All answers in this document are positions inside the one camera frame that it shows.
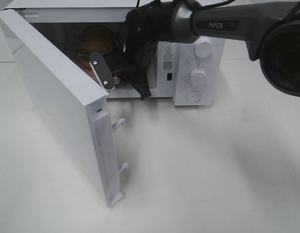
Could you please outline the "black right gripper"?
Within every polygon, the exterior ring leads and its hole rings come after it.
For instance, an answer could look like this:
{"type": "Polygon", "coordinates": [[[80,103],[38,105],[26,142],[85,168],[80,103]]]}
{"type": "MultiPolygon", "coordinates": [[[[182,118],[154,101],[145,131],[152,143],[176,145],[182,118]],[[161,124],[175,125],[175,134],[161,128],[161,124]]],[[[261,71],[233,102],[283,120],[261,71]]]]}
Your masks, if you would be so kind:
{"type": "Polygon", "coordinates": [[[141,100],[151,96],[147,71],[158,42],[174,42],[173,14],[173,4],[146,4],[126,15],[119,76],[133,86],[141,100]]]}

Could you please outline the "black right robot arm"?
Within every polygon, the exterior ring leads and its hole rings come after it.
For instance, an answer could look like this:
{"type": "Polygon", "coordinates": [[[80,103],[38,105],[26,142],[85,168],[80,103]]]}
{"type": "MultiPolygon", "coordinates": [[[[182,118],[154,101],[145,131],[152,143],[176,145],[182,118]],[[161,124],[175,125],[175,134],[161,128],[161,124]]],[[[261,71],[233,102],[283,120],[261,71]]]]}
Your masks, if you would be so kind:
{"type": "Polygon", "coordinates": [[[158,42],[193,43],[199,36],[244,41],[269,83],[300,97],[300,0],[203,6],[195,0],[152,1],[129,11],[117,61],[121,75],[151,96],[146,72],[158,42]]]}

